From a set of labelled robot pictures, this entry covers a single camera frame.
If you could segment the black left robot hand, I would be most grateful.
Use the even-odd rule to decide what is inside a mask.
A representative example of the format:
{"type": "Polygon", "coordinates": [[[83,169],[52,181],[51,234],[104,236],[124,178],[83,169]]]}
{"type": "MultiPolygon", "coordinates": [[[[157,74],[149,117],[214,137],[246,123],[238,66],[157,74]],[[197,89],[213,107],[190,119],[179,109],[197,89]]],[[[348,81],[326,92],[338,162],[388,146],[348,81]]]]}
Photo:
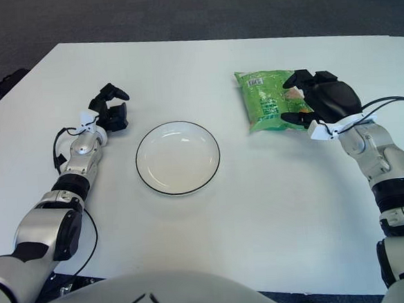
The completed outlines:
{"type": "Polygon", "coordinates": [[[126,129],[128,125],[126,101],[129,101],[127,93],[111,83],[107,83],[89,104],[89,109],[98,113],[96,125],[105,131],[112,132],[126,129]],[[116,98],[122,100],[123,103],[109,107],[108,102],[116,98]]]}

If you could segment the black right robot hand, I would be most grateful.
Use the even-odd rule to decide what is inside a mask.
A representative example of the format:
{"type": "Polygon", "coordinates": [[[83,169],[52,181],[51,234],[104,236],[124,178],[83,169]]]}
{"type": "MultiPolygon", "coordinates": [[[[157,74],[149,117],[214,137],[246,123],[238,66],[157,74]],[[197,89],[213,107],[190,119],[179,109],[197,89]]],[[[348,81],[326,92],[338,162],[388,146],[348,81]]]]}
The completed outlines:
{"type": "Polygon", "coordinates": [[[316,120],[334,124],[347,116],[362,112],[362,104],[355,91],[328,71],[316,71],[312,75],[306,69],[296,70],[283,83],[285,89],[294,86],[302,91],[304,101],[311,111],[283,113],[283,121],[307,129],[316,120]]]}

